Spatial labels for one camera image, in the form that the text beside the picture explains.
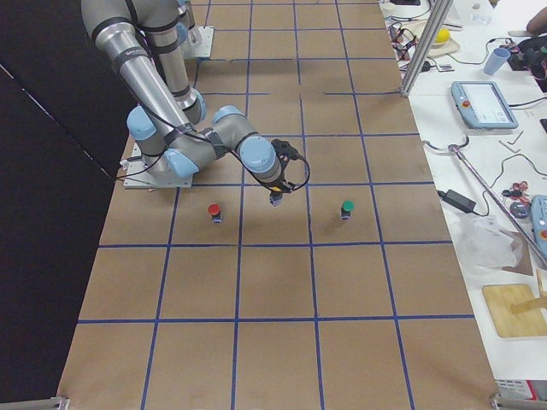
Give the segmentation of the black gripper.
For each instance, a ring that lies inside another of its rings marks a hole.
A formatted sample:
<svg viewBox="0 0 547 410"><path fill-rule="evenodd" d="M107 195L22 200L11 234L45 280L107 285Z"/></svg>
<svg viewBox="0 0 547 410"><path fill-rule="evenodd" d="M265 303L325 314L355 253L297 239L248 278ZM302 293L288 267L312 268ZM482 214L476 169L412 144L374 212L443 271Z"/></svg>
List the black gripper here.
<svg viewBox="0 0 547 410"><path fill-rule="evenodd" d="M261 184L275 194L291 193L291 182L288 182L285 179L285 175L283 173L275 179L270 179L269 181L263 179Z"/></svg>

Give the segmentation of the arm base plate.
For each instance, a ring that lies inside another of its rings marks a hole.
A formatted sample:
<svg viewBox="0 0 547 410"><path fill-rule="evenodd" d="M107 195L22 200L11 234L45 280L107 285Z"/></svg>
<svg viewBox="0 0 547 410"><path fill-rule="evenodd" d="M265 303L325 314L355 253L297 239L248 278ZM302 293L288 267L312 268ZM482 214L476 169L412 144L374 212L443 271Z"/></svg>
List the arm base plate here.
<svg viewBox="0 0 547 410"><path fill-rule="evenodd" d="M212 26L194 26L188 32L185 55L192 59L209 59L215 29Z"/></svg>

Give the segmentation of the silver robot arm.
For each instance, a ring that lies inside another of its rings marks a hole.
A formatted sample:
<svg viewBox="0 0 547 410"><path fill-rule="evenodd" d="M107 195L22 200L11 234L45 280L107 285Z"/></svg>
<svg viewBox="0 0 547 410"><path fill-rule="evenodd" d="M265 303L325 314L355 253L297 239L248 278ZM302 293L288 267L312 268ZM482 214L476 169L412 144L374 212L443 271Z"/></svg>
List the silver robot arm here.
<svg viewBox="0 0 547 410"><path fill-rule="evenodd" d="M185 1L84 1L81 13L93 43L138 101L127 117L140 164L128 188L190 185L195 174L232 154L273 199L293 192L285 168L297 154L268 141L233 106L219 109L210 127L204 100L189 84L180 28L193 24Z"/></svg>

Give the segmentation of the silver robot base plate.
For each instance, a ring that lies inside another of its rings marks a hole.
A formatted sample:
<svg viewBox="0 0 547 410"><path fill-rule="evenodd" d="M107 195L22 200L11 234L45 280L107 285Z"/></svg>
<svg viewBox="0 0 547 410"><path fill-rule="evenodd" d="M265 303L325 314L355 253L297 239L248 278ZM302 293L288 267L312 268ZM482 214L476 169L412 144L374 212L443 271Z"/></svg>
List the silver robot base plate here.
<svg viewBox="0 0 547 410"><path fill-rule="evenodd" d="M121 161L121 173L123 175L128 174L128 177L123 178L122 181L125 189L155 190L192 187L193 177L180 178L164 158L155 164L150 171L147 171L147 165L150 165L153 161L143 161L140 148L135 142L132 142L129 147L132 149L130 156Z"/></svg>

